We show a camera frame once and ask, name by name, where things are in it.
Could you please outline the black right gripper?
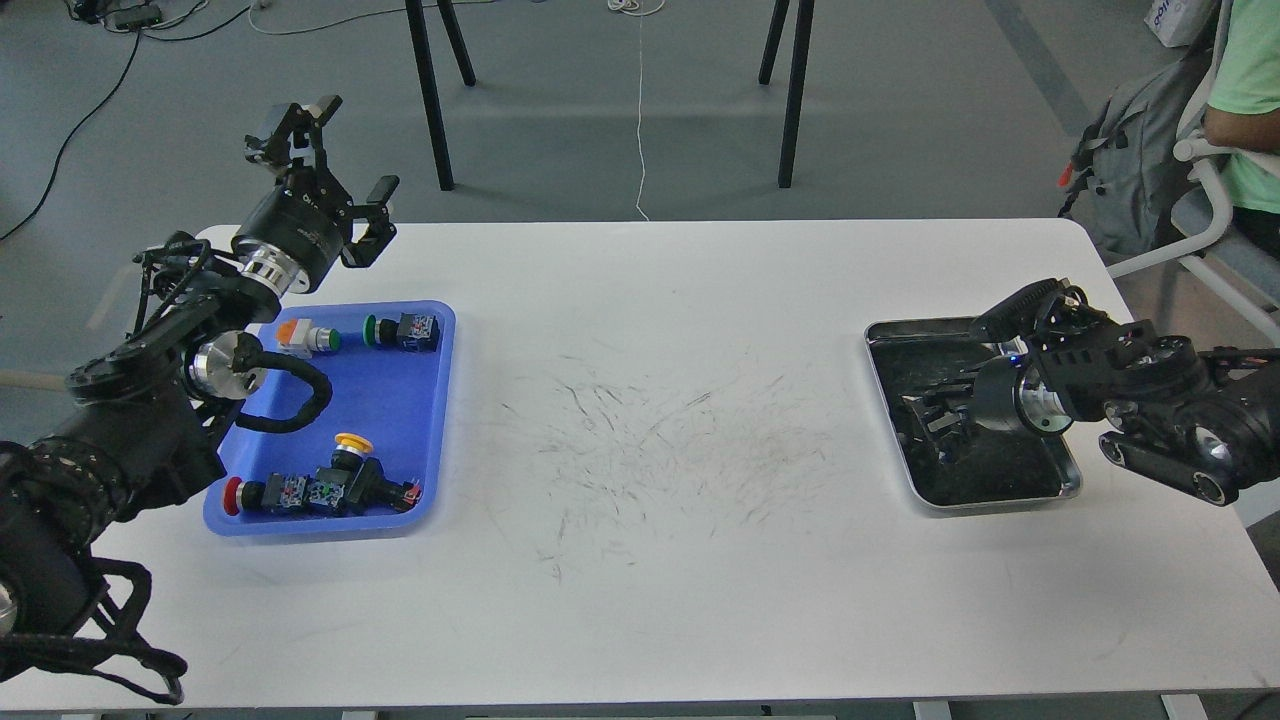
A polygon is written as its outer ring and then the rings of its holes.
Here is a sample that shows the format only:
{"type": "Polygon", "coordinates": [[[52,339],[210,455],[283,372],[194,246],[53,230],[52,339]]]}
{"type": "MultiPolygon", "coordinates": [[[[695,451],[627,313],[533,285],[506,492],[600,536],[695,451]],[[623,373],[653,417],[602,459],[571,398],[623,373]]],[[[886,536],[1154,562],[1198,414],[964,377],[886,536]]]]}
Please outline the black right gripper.
{"type": "Polygon", "coordinates": [[[956,375],[910,389],[904,404],[925,413],[925,437],[943,465],[964,459],[982,427],[1051,437],[1073,425],[1061,398],[1027,354],[997,356],[984,363],[977,375],[956,375]]]}

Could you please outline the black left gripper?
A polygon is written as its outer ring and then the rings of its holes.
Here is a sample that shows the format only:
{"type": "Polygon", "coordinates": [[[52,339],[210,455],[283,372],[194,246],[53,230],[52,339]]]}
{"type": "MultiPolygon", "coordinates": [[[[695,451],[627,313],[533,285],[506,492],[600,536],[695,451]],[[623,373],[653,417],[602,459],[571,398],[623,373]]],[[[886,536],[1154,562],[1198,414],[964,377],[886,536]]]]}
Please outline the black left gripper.
{"type": "Polygon", "coordinates": [[[323,143],[323,129],[342,105],[339,96],[323,96],[310,105],[271,108],[257,135],[244,136],[244,159],[268,169],[274,187],[232,237],[232,252],[243,263],[242,274],[284,293],[312,293],[340,254],[347,268],[371,266],[397,233],[390,197],[398,176],[383,176],[366,201],[351,215],[366,222],[364,234],[351,240],[346,208],[319,208],[338,199],[323,143]]]}

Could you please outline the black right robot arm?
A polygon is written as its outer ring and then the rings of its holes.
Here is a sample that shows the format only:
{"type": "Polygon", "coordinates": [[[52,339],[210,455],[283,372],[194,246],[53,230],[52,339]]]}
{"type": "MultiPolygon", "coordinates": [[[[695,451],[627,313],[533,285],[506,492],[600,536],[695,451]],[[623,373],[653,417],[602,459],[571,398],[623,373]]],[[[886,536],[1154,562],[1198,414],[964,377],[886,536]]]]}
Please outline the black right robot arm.
{"type": "Polygon", "coordinates": [[[1115,466],[1222,507],[1277,478],[1277,350],[1198,351],[1115,322],[1066,281],[1033,282],[975,316],[979,345],[1016,342],[901,397],[909,446],[957,462],[982,436],[1047,441],[1106,421],[1115,466]]]}

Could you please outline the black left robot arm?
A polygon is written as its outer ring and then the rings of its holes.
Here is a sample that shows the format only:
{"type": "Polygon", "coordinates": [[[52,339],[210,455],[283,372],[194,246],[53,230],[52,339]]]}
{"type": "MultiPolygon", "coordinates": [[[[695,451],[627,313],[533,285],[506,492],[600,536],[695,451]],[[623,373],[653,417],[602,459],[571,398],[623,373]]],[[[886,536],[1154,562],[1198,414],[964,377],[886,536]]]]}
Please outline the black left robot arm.
{"type": "Polygon", "coordinates": [[[320,370],[266,351],[250,327],[274,322],[285,293],[314,292],[335,263],[372,265],[396,237],[398,178],[381,177],[357,204],[326,164],[323,129],[339,106],[329,95],[271,109],[244,155],[275,183],[230,249],[178,231],[141,251],[134,329],[67,377],[76,415],[31,445],[3,445],[4,679],[32,667],[101,676],[123,656],[165,691],[110,682],[157,703],[183,700],[186,661],[138,630],[150,573],[91,544],[114,521],[184,503],[223,478],[218,450],[232,427],[291,433],[332,401],[320,370]]]}

